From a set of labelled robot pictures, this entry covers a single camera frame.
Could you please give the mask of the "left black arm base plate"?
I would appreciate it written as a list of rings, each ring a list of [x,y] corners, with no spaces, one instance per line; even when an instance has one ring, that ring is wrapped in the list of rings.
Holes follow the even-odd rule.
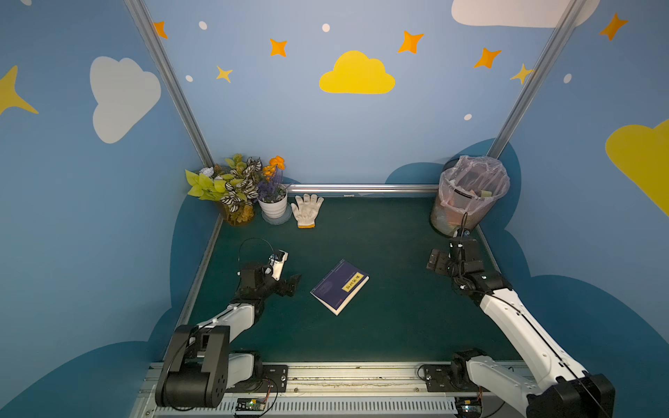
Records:
[[[226,390],[227,393],[285,393],[289,366],[282,364],[263,364],[261,372],[255,372],[247,381],[236,383]]]

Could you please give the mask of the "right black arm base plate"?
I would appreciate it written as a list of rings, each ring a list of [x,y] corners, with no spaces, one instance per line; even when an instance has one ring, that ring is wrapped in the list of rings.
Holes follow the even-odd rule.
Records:
[[[477,392],[466,368],[457,364],[423,364],[418,367],[417,377],[425,383],[430,393]]]

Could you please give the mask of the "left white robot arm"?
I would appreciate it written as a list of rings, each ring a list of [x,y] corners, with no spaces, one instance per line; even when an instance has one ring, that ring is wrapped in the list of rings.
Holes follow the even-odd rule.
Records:
[[[266,300],[277,294],[294,296],[301,281],[295,274],[285,280],[284,263],[249,263],[228,306],[212,319],[174,330],[155,388],[159,407],[180,412],[214,409],[230,388],[239,383],[262,382],[262,362],[254,352],[231,352],[230,343],[261,318]]]

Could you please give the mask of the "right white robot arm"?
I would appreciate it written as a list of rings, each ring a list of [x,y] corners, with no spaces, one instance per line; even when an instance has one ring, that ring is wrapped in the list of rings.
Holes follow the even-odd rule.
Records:
[[[531,315],[512,284],[485,269],[474,238],[455,237],[448,250],[433,250],[427,268],[449,277],[456,291],[493,320],[532,375],[524,378],[471,349],[453,355],[446,374],[451,387],[485,388],[524,417],[613,416],[613,384],[574,360]]]

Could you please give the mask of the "dark blue book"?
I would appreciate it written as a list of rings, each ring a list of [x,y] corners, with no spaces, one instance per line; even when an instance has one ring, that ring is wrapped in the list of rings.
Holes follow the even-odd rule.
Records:
[[[310,292],[334,315],[339,315],[369,280],[369,275],[341,260]]]

